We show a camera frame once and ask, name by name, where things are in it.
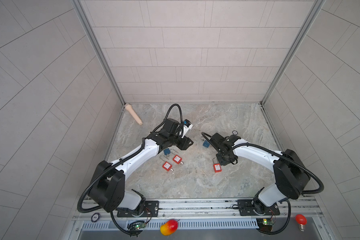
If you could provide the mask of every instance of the black cable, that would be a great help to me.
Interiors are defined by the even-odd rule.
[[[113,171],[116,167],[120,166],[121,164],[123,164],[124,162],[130,160],[131,158],[133,158],[134,156],[136,156],[137,154],[139,154],[145,146],[145,137],[142,138],[142,143],[141,143],[141,147],[134,153],[132,153],[131,155],[129,155],[128,157],[119,160],[119,162],[117,162],[116,164],[112,165],[111,167],[109,167],[108,169],[104,170],[99,176],[96,177],[95,180],[93,180],[88,187],[84,190],[84,192],[81,194],[79,201],[77,202],[77,210],[80,213],[88,213],[88,212],[92,212],[98,209],[101,209],[101,207],[98,205],[96,207],[91,207],[89,209],[83,209],[82,208],[82,203],[84,201],[85,196],[89,193],[89,191],[92,189],[93,185],[100,180],[102,177],[104,177],[105,175],[109,174],[111,171]]]
[[[167,114],[165,115],[164,120],[157,127],[155,127],[155,129],[152,132],[156,132],[159,127],[163,126],[163,124],[165,123],[165,120],[168,118],[168,115],[169,115],[169,113],[171,112],[171,110],[172,110],[172,108],[174,106],[176,106],[179,109],[179,113],[180,113],[180,129],[177,132],[177,136],[183,137],[183,128],[184,128],[183,114],[181,112],[181,107],[177,103],[174,103],[169,107],[169,109],[167,111]]]
[[[275,235],[275,234],[281,233],[287,227],[289,220],[291,219],[291,203],[289,202],[288,199],[282,200],[282,202],[288,203],[288,216],[287,216],[287,220],[285,221],[284,225],[279,230],[276,230],[274,232],[264,232],[264,231],[257,229],[260,233],[264,233],[267,235]]]
[[[298,164],[297,162],[283,156],[283,155],[280,155],[272,150],[269,150],[265,147],[262,147],[262,146],[259,146],[259,145],[256,145],[256,144],[253,144],[253,143],[249,143],[249,142],[246,142],[246,143],[240,143],[234,147],[232,147],[228,152],[227,154],[229,154],[230,152],[232,152],[234,149],[238,148],[238,147],[242,147],[242,146],[250,146],[250,147],[256,147],[256,148],[259,148],[263,151],[266,151],[274,156],[277,156],[278,158],[292,164],[292,165],[295,165],[296,167],[300,168],[301,170],[303,170],[305,173],[307,173],[308,175],[310,175],[316,182],[317,184],[319,185],[319,187],[315,190],[303,190],[301,192],[301,194],[317,194],[317,193],[320,193],[324,190],[324,184],[322,183],[322,181],[315,175],[313,174],[313,172],[311,172],[310,170],[306,169],[305,167],[303,167],[302,165]]]

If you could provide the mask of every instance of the metal base plate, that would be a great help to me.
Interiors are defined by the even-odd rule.
[[[145,201],[144,208],[148,208],[151,210],[152,217],[157,217],[158,215],[158,201]],[[129,212],[117,211],[117,217],[135,217]],[[139,217],[150,217],[147,214],[147,211],[143,211],[143,213]]]
[[[252,200],[251,199],[239,199],[237,200],[237,205],[239,207],[252,207]],[[280,215],[280,211],[279,211],[279,207],[277,206],[277,203],[275,203],[274,205],[272,205],[271,207],[269,207],[266,212],[269,212],[269,214],[265,214],[265,215]],[[248,208],[248,209],[239,209],[240,211],[240,216],[261,216],[258,215],[257,213],[255,213],[255,211],[252,208]]]

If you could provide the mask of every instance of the white arm segment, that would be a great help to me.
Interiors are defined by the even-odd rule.
[[[245,141],[244,139],[238,139],[235,142],[235,145],[238,145],[240,143],[246,143],[248,141]],[[274,151],[278,154],[282,154],[281,151]],[[272,154],[263,151],[256,147],[247,147],[242,146],[238,147],[233,150],[233,153],[236,156],[239,157],[245,157],[249,160],[252,160],[254,162],[257,162],[260,165],[263,165],[264,167],[268,168],[273,172],[273,161],[278,160],[279,158],[276,156],[272,156]],[[272,206],[275,202],[280,201],[282,199],[285,199],[286,196],[282,194],[279,189],[276,186],[276,183],[271,183],[269,186],[265,187],[259,194],[259,200],[264,203],[267,207]]]

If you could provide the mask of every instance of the padlock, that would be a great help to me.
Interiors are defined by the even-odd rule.
[[[169,170],[173,171],[172,165],[166,161],[166,160],[168,160],[168,158],[166,156],[160,155],[159,158],[164,161],[164,164],[162,166],[163,169],[165,169],[167,172],[169,172]]]
[[[177,154],[174,154],[172,151],[178,153],[178,151],[176,151],[176,150],[174,150],[174,149],[171,150],[171,153],[174,155],[174,157],[172,158],[172,160],[173,160],[174,162],[176,162],[177,164],[184,164],[184,162],[182,161],[182,158],[181,158],[180,156],[178,156]]]
[[[216,157],[212,158],[212,161],[213,161],[213,170],[214,170],[215,172],[221,172],[221,165],[220,165],[220,163],[217,161],[217,158],[216,158]]]

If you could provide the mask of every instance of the label on padlock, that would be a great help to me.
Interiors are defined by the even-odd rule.
[[[176,162],[177,164],[179,164],[181,162],[181,160],[182,160],[182,158],[177,155],[173,158],[173,161]]]
[[[169,172],[169,170],[171,169],[172,165],[169,164],[168,162],[165,162],[163,164],[163,169],[167,170]]]
[[[220,164],[216,163],[213,165],[213,169],[215,170],[215,172],[221,172],[221,166]]]

